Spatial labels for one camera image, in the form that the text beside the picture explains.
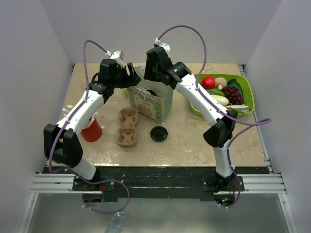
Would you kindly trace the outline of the green paper gift bag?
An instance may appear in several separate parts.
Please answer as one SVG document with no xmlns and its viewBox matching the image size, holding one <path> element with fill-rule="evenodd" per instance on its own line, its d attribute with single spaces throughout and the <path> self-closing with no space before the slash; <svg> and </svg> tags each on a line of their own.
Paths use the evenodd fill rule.
<svg viewBox="0 0 311 233">
<path fill-rule="evenodd" d="M 146 95 L 153 90 L 157 97 Z M 142 80 L 137 86 L 127 88 L 130 104 L 138 112 L 156 122 L 163 123 L 172 109 L 173 89 L 163 83 Z"/>
</svg>

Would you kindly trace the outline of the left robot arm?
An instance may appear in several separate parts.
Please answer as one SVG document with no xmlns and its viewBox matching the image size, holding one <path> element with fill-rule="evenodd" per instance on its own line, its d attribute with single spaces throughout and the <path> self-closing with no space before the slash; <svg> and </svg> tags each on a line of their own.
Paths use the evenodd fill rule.
<svg viewBox="0 0 311 233">
<path fill-rule="evenodd" d="M 86 82 L 86 91 L 71 111 L 56 124 L 47 124 L 43 130 L 44 154 L 49 164 L 58 163 L 84 178 L 89 190 L 100 187 L 96 167 L 83 158 L 79 134 L 92 116 L 113 95 L 116 88 L 136 86 L 141 78 L 132 63 L 121 66 L 115 59 L 103 59 L 99 72 Z"/>
</svg>

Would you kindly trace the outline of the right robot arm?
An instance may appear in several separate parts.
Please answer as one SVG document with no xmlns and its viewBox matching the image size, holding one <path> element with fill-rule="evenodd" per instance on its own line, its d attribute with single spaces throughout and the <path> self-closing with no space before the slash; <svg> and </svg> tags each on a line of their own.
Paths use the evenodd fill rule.
<svg viewBox="0 0 311 233">
<path fill-rule="evenodd" d="M 237 112 L 220 105 L 197 81 L 182 62 L 173 64 L 165 49 L 156 46 L 146 52 L 144 79 L 161 82 L 186 97 L 203 115 L 210 128 L 203 134 L 213 147 L 216 159 L 216 184 L 227 191 L 234 184 L 235 167 L 230 157 L 230 141 L 235 128 Z"/>
</svg>

